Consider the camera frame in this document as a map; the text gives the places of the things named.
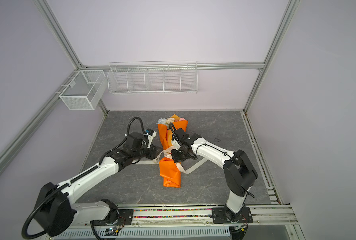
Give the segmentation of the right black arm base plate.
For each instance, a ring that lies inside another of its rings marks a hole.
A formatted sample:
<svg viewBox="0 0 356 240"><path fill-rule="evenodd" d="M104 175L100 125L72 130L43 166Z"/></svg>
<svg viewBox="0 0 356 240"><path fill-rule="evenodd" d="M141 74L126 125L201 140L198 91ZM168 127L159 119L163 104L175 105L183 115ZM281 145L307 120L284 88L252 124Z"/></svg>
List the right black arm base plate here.
<svg viewBox="0 0 356 240"><path fill-rule="evenodd" d="M253 217L250 208L243 206L238 213L234 213L226 206L212 208L211 217L214 224L250 224Z"/></svg>

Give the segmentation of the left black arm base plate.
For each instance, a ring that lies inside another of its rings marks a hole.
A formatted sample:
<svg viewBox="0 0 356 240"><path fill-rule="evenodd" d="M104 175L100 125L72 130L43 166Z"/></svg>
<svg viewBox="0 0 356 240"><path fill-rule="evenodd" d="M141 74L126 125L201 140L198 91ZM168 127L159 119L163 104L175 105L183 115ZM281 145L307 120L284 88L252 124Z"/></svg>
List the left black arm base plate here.
<svg viewBox="0 0 356 240"><path fill-rule="evenodd" d="M98 221L100 226L126 226L132 223L134 209L118 209L111 210L109 214Z"/></svg>

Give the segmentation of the white fake rose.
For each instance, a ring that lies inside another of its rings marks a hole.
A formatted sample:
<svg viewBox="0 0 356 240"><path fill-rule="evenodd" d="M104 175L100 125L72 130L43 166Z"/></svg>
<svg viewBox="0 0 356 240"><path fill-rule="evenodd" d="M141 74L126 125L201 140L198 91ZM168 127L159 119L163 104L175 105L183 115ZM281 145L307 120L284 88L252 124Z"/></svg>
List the white fake rose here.
<svg viewBox="0 0 356 240"><path fill-rule="evenodd" d="M167 119L163 119L163 118L159 119L157 121L157 125L167 125Z"/></svg>

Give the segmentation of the white mesh box basket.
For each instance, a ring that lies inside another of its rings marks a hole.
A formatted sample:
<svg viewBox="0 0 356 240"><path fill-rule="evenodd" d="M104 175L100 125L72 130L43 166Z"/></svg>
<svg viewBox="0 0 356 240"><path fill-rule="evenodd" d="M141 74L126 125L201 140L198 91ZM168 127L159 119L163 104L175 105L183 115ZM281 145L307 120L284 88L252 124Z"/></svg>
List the white mesh box basket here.
<svg viewBox="0 0 356 240"><path fill-rule="evenodd" d="M79 70L60 98L69 110L93 111L108 87L106 74L102 70Z"/></svg>

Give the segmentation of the white printed ribbon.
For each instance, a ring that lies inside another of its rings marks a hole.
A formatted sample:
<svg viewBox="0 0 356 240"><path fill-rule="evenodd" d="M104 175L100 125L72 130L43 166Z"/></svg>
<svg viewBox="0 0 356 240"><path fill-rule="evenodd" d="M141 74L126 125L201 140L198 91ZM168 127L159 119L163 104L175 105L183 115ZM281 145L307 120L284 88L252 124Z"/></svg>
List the white printed ribbon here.
<svg viewBox="0 0 356 240"><path fill-rule="evenodd" d="M171 150L173 150L173 149L174 149L174 146L171 146L171 147L167 148L166 150L161 151L155 159L140 160L138 163L136 163L136 165L157 165L161 161L160 157L162 154L164 155L164 157L168 157L169 159L172 158ZM199 160L193 166L191 166L189 169L186 169L186 170L180 163L175 163L175 165L181 173L188 175L188 174L191 174L192 172L194 172L197 168L199 168L201 165L203 165L206 161L208 161L208 159L202 158L201 160Z"/></svg>

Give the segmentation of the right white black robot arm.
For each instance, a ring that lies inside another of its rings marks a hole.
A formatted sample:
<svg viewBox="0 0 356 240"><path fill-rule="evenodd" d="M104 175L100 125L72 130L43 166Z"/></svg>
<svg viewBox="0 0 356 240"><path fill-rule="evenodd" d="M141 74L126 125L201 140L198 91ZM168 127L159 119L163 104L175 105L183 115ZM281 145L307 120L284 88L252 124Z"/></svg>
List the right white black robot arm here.
<svg viewBox="0 0 356 240"><path fill-rule="evenodd" d="M172 130L171 155L175 163L183 162L187 159L211 161L223 169L227 187L230 190L228 200L223 209L214 209L214 220L248 225L253 220L250 218L250 208L246 207L247 196L254 198L250 192L252 186L258 178L252 162L247 154L238 150L236 152L222 149L198 134L188 135L183 129Z"/></svg>

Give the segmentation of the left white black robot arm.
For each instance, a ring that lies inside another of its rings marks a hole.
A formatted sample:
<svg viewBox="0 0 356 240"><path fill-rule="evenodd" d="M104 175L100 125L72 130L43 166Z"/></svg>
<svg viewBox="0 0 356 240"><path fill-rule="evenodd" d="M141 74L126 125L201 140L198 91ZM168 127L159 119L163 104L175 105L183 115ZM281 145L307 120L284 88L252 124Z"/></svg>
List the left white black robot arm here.
<svg viewBox="0 0 356 240"><path fill-rule="evenodd" d="M141 128L141 132L132 133L131 123L127 126L125 138L115 147L105 152L100 160L80 174L57 185L47 183L38 195L35 207L22 227L22 237L26 240L43 235L55 237L72 225L95 222L102 225L115 225L115 232L129 225L132 214L120 211L109 199L95 203L78 203L78 199L91 188L117 174L127 166L141 159L154 160L162 151L152 144L157 133Z"/></svg>

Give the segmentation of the orange wrapping paper sheet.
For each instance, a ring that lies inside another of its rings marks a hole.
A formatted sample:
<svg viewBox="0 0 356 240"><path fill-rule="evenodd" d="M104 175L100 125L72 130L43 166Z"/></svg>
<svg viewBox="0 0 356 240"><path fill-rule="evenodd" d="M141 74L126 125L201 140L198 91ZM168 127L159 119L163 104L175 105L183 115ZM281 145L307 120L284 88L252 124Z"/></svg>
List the orange wrapping paper sheet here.
<svg viewBox="0 0 356 240"><path fill-rule="evenodd" d="M188 121L179 121L180 117L172 115L170 118L175 118L176 121L172 123L176 129L182 128L187 130ZM172 144L172 132L170 125L158 125L159 138L162 144L163 150L173 146ZM163 178L163 186L170 188L181 187L181 172L175 165L173 158L163 157L159 162L160 176Z"/></svg>

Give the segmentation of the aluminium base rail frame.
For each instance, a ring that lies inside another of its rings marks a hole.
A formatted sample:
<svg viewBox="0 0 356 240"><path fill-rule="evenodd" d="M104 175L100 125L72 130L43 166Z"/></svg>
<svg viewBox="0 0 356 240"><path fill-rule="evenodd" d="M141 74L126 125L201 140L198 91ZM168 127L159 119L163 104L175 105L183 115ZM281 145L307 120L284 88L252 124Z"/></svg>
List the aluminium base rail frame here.
<svg viewBox="0 0 356 240"><path fill-rule="evenodd" d="M223 207L217 205L178 205L178 206L118 206L119 209L134 209L132 223L125 227L130 228L175 228L175 227L228 227L232 240L240 240L252 227L258 226L284 226L285 234L291 240L303 240L305 236L290 205L256 205L250 208L253 222L246 224L214 224L211 217L212 208ZM113 228L116 226L100 226L98 222L91 227L90 223L72 225L70 229L90 228L96 239L101 239L96 234L98 228ZM44 235L43 240L54 240L54 237Z"/></svg>

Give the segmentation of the cream fake rose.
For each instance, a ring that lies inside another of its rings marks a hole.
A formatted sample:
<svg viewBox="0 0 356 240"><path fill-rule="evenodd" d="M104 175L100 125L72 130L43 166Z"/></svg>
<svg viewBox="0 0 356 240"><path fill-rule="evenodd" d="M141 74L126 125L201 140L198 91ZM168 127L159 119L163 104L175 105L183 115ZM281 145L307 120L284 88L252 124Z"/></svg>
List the cream fake rose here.
<svg viewBox="0 0 356 240"><path fill-rule="evenodd" d="M176 121L175 118L168 118L166 119L166 124L169 125L170 123L174 123Z"/></svg>

